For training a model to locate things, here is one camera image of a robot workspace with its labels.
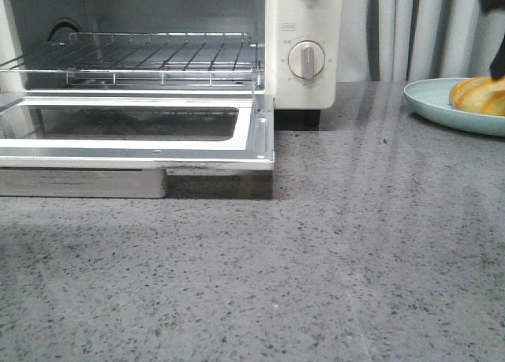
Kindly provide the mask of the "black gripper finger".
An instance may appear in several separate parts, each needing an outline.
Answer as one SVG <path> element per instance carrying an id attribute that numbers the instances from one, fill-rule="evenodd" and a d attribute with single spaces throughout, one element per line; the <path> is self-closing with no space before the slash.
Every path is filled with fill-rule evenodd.
<path id="1" fill-rule="evenodd" d="M 489 73 L 493 80 L 500 80 L 505 75 L 505 37 L 489 66 Z"/>

